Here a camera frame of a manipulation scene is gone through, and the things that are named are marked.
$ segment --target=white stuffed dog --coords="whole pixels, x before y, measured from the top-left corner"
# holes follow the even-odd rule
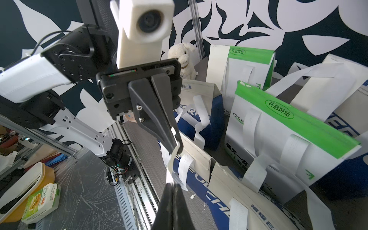
[[[194,80],[196,72],[189,58],[189,51],[195,51],[195,46],[190,43],[173,45],[167,53],[167,58],[176,58],[181,64],[180,76],[183,79]]]

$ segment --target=bag handle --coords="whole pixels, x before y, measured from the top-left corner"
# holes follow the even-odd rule
[[[163,160],[165,167],[167,168],[171,157],[170,157],[169,151],[165,148],[165,146],[163,146],[163,144],[160,144],[160,146],[161,146],[162,160]],[[179,161],[179,168],[178,168],[179,177],[177,176],[176,173],[170,174],[169,170],[167,170],[166,182],[172,180],[175,183],[180,184],[183,190],[188,191],[188,188],[187,188],[188,170],[191,165],[194,166],[195,160],[188,153],[186,152],[183,152],[183,153],[184,154],[182,155]]]
[[[290,135],[282,150],[280,164],[295,175],[309,144],[309,141],[306,141],[297,135]]]
[[[247,230],[248,209],[235,198],[230,200],[229,230]]]
[[[296,71],[279,80],[265,92],[277,97],[290,86],[292,86],[302,76],[306,77],[329,77],[333,78],[330,84],[324,89],[310,109],[305,111],[309,115],[325,121],[331,113],[344,102],[344,99],[351,91],[356,79],[351,77],[351,72],[343,63],[317,64],[305,69]],[[293,105],[302,109],[304,105]]]
[[[243,147],[249,151],[253,157],[256,157],[254,147],[255,128],[261,113],[262,112],[259,110],[250,108],[245,115],[243,123]]]
[[[175,121],[176,121],[176,123],[178,123],[179,119],[183,118],[189,124],[191,124],[193,126],[194,122],[191,119],[193,119],[193,120],[195,120],[195,119],[192,116],[187,115],[186,113],[190,109],[196,109],[201,121],[198,122],[196,120],[197,123],[194,125],[195,136],[194,136],[193,141],[197,146],[199,146],[201,149],[203,149],[205,147],[205,139],[199,134],[199,132],[201,132],[203,129],[205,129],[209,125],[209,117],[208,117],[208,113],[207,113],[205,104],[203,102],[202,96],[201,95],[194,96],[193,101],[194,101],[194,104],[188,105],[182,111],[179,112],[179,114],[175,117]]]
[[[293,179],[297,184],[302,186],[307,193],[307,204],[308,204],[308,214],[312,222],[314,230],[335,230],[332,221],[331,211],[328,207],[318,198],[316,194],[306,186],[299,178],[289,172],[281,164],[277,163],[271,157],[266,154],[261,154],[256,157],[253,163],[248,168],[245,173],[242,183],[248,188],[252,189],[254,192],[258,192],[264,179],[266,178],[267,171],[266,168],[275,164],[280,172],[289,178]]]
[[[214,83],[221,90],[230,46],[211,45],[206,82]]]

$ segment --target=blue and white bag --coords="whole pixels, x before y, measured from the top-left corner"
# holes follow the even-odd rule
[[[167,168],[166,182],[175,181],[187,191],[189,186],[212,213],[219,230],[303,230],[299,220],[285,207],[268,197],[259,187],[268,164],[278,164],[267,156],[258,157],[244,177],[231,168],[222,166],[214,158],[180,133],[183,151],[171,156],[161,146],[163,162]],[[286,175],[297,180],[285,169]],[[252,174],[252,181],[247,180]],[[330,210],[300,180],[308,199],[308,214],[314,230],[334,230]]]
[[[213,83],[183,79],[180,107],[174,111],[178,128],[201,149],[216,150],[224,131],[222,95]]]

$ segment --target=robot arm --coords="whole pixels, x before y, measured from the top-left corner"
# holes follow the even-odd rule
[[[102,20],[106,18],[105,9],[96,7],[101,1],[79,0],[77,3],[84,21],[88,6],[98,9],[89,11],[94,15],[94,24],[75,29],[42,53],[2,72],[0,113],[26,128],[41,128],[73,137],[108,165],[124,167],[126,162],[119,162],[122,160],[121,141],[101,135],[77,119],[51,90],[97,75],[98,86],[113,119],[133,111],[139,118],[139,126],[160,139],[169,151],[173,150],[177,141],[181,143],[172,115],[172,110],[180,104],[180,64],[176,60],[159,61],[162,39],[171,29],[172,0],[159,1],[156,5],[149,1],[132,0],[130,4],[121,1],[120,8],[125,10],[119,17],[125,23],[118,31],[111,29],[111,22]],[[108,1],[103,3],[105,7],[110,6]]]

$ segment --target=tissue box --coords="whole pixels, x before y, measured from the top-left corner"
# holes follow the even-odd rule
[[[28,198],[22,222],[36,223],[59,207],[60,185],[48,184]]]

